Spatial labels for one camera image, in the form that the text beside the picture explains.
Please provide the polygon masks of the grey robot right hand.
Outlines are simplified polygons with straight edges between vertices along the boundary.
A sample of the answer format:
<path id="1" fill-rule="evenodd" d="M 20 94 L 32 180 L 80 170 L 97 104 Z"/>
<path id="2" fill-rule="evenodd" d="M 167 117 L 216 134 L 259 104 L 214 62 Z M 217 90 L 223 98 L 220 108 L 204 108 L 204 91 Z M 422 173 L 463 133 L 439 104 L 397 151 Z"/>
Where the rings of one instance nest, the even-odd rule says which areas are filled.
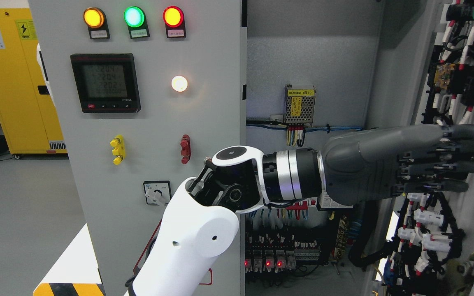
<path id="1" fill-rule="evenodd" d="M 322 150 L 327 194 L 342 205 L 402 193 L 465 192 L 474 125 L 410 125 L 332 138 Z"/>

